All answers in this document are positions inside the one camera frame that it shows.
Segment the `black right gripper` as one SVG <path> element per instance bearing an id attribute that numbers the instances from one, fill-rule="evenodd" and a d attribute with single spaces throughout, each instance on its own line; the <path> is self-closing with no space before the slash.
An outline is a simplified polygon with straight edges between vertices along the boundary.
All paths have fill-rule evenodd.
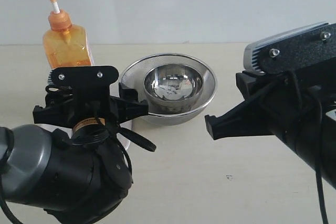
<path id="1" fill-rule="evenodd" d="M 295 140 L 319 129 L 317 118 L 335 110 L 334 58 L 279 74 L 244 70 L 235 78 L 245 101 L 219 117 L 205 116 L 214 140 L 268 135 Z"/>

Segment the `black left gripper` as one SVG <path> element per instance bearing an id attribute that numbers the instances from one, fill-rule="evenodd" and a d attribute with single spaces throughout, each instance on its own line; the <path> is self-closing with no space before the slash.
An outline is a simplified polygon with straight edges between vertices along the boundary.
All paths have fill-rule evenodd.
<path id="1" fill-rule="evenodd" d="M 79 122 L 97 115 L 109 124 L 122 124 L 149 114 L 147 100 L 139 101 L 136 89 L 118 83 L 119 96 L 110 95 L 110 85 L 91 87 L 45 87 L 45 106 L 33 109 L 36 124 L 72 129 Z"/>

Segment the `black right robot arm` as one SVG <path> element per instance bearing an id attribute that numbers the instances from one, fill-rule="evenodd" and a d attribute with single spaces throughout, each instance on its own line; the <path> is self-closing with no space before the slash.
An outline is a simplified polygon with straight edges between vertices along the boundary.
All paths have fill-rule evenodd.
<path id="1" fill-rule="evenodd" d="M 244 100 L 222 116 L 205 116 L 212 139 L 280 139 L 335 185 L 335 59 L 279 74 L 236 74 Z"/>

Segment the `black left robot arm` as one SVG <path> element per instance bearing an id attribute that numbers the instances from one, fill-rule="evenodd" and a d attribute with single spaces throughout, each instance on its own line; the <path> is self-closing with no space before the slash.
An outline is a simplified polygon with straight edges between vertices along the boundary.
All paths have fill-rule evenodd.
<path id="1" fill-rule="evenodd" d="M 119 85 L 46 87 L 34 124 L 1 128 L 1 209 L 9 202 L 42 208 L 60 223 L 96 223 L 113 212 L 133 184 L 130 157 L 118 134 L 148 151 L 155 145 L 122 127 L 148 113 L 135 89 Z"/>

